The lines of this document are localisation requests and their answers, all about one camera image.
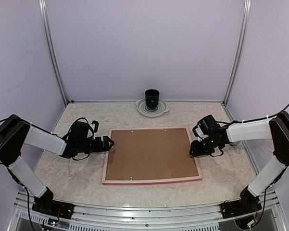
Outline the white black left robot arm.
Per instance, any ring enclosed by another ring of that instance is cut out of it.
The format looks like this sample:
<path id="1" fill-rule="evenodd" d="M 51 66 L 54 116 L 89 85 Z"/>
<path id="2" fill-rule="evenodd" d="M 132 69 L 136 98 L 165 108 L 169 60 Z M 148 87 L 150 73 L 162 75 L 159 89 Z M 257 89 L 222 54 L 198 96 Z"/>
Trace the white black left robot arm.
<path id="1" fill-rule="evenodd" d="M 75 159 L 84 153 L 102 153 L 114 146 L 108 136 L 95 137 L 98 121 L 91 123 L 84 117 L 77 119 L 63 136 L 46 131 L 17 115 L 11 115 L 0 121 L 0 165 L 5 166 L 14 180 L 39 199 L 38 205 L 47 214 L 53 214 L 57 202 L 53 192 L 35 175 L 31 167 L 21 156 L 24 145 L 33 146 L 65 159 Z"/>

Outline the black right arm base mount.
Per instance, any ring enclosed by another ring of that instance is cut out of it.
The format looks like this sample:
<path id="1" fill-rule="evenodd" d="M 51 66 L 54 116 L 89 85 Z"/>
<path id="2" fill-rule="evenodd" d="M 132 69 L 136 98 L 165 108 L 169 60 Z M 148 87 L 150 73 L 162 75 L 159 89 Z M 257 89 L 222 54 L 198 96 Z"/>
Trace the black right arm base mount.
<path id="1" fill-rule="evenodd" d="M 260 202 L 253 204 L 244 204 L 241 200 L 226 201 L 220 204 L 220 209 L 223 219 L 246 215 L 253 213 L 256 210 L 261 210 L 262 205 Z"/>

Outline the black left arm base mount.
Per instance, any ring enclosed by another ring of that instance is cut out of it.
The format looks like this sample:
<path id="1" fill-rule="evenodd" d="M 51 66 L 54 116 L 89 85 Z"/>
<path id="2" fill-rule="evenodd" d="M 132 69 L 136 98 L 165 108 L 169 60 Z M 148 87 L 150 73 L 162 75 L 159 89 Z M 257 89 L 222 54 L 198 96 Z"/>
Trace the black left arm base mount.
<path id="1" fill-rule="evenodd" d="M 74 207 L 74 204 L 53 200 L 48 205 L 35 202 L 32 209 L 33 211 L 53 217 L 71 219 Z"/>

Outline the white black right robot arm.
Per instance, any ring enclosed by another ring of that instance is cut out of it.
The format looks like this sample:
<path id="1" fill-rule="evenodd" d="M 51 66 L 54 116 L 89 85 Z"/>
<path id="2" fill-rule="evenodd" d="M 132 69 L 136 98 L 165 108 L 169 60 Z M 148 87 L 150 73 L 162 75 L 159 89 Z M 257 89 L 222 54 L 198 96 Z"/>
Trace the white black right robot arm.
<path id="1" fill-rule="evenodd" d="M 212 115 L 198 121 L 192 129 L 197 137 L 190 145 L 189 155 L 215 157 L 227 144 L 241 141 L 271 140 L 273 154 L 270 161 L 246 187 L 246 195 L 236 203 L 236 209 L 246 214 L 255 206 L 255 199 L 289 167 L 289 114 L 284 111 L 277 115 L 250 121 L 218 122 Z"/>

